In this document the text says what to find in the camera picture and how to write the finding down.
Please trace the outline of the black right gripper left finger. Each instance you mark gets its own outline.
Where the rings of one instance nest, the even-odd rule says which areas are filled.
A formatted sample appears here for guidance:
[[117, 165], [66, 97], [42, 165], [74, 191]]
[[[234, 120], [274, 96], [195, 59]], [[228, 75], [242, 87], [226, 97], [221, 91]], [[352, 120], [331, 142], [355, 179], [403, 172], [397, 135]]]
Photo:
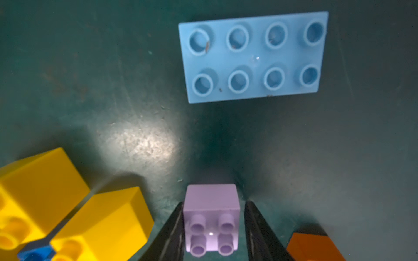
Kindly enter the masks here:
[[184, 203], [180, 202], [140, 261], [182, 261], [185, 253]]

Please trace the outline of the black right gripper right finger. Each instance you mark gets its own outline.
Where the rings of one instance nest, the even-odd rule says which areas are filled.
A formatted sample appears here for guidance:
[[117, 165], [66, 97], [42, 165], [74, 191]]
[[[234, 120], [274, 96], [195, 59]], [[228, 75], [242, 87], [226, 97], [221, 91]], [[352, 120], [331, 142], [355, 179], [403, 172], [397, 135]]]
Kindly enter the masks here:
[[244, 223], [249, 261], [293, 261], [253, 201], [247, 201]]

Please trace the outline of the orange lego brick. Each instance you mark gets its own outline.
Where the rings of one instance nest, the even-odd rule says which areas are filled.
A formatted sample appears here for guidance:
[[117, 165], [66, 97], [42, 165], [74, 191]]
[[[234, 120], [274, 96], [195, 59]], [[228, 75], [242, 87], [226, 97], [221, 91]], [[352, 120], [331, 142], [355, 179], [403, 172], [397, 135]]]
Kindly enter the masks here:
[[345, 261], [328, 236], [294, 233], [286, 250], [295, 261]]

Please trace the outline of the purple lego brick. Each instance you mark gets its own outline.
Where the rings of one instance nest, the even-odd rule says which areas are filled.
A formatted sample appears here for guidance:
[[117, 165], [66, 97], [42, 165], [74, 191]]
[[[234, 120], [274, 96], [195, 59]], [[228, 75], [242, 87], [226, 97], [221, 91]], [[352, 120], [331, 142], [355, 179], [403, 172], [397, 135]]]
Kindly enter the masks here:
[[235, 184], [189, 185], [183, 207], [186, 251], [230, 256], [238, 249], [241, 207]]

